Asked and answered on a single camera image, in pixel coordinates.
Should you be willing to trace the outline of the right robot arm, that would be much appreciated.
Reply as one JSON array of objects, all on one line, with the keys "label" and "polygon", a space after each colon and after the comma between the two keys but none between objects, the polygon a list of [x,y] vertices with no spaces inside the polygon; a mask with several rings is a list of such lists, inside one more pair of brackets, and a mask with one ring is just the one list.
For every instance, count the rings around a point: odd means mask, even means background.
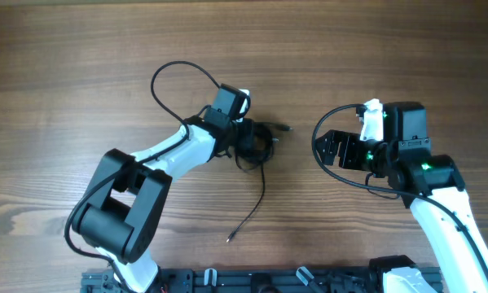
[{"label": "right robot arm", "polygon": [[488,248],[454,160],[433,155],[418,102],[354,104],[360,133],[312,133],[318,166],[347,185],[401,199],[424,231],[452,292],[488,292]]}]

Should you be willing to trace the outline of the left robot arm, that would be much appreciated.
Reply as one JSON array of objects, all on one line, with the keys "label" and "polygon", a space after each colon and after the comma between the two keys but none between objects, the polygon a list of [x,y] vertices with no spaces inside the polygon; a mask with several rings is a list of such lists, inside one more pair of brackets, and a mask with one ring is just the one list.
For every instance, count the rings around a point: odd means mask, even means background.
[{"label": "left robot arm", "polygon": [[267,124],[251,119],[191,116],[176,134],[145,151],[129,155],[112,149],[100,160],[65,230],[96,248],[88,256],[106,260],[123,291],[147,292],[160,276],[148,247],[171,184],[229,148],[237,163],[262,168],[274,153],[273,135]]}]

